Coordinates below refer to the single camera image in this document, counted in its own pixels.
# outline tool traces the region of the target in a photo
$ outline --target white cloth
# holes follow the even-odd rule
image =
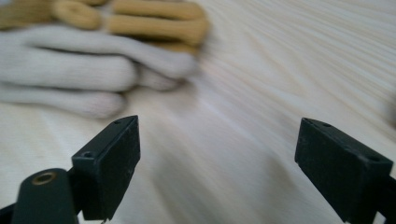
[[[0,33],[0,101],[56,106],[91,118],[124,108],[135,85],[173,89],[193,74],[192,56],[131,38],[43,25]]]

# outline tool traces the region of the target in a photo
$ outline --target wooden table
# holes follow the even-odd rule
[[[179,89],[132,90],[105,120],[0,104],[1,207],[26,176],[70,168],[111,120],[138,115],[142,160],[111,223],[342,223],[294,162],[300,120],[396,161],[396,2],[196,2],[212,30],[202,73]]]

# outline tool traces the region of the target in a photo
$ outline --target glove finger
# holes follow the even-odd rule
[[[181,80],[165,77],[145,66],[139,66],[139,86],[149,87],[156,91],[170,91],[180,85]]]
[[[134,64],[121,56],[28,49],[19,57],[4,55],[0,67],[1,81],[25,86],[125,91],[137,81]]]
[[[68,91],[5,83],[0,83],[0,101],[49,105],[94,119],[116,115],[126,105],[124,98],[113,92]]]
[[[187,53],[155,48],[123,36],[80,31],[60,25],[36,27],[26,33],[25,39],[28,45],[38,48],[120,54],[167,77],[186,77],[198,68],[197,62]]]

